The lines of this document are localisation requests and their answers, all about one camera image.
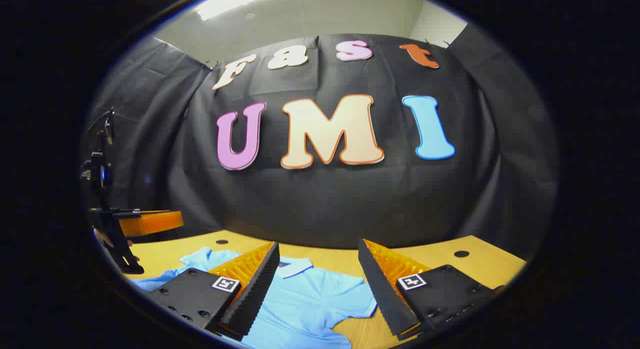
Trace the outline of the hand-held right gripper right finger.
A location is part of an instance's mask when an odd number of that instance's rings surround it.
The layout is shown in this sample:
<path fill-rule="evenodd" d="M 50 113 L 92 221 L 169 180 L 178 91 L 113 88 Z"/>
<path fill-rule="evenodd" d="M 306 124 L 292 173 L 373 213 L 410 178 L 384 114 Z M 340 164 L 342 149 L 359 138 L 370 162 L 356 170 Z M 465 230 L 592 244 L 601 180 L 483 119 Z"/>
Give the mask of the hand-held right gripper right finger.
<path fill-rule="evenodd" d="M 483 285 L 453 265 L 430 268 L 367 239 L 359 241 L 358 260 L 382 317 L 399 340 L 443 331 L 503 290 Z"/>

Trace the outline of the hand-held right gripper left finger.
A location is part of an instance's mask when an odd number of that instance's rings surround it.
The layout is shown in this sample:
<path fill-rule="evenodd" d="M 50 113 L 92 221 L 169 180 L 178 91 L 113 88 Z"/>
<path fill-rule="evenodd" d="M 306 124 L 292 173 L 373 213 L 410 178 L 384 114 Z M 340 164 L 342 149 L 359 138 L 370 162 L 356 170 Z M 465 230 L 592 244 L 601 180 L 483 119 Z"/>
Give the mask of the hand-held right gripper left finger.
<path fill-rule="evenodd" d="M 272 241 L 209 270 L 188 267 L 147 297 L 200 329 L 238 342 L 261 309 L 281 256 Z"/>

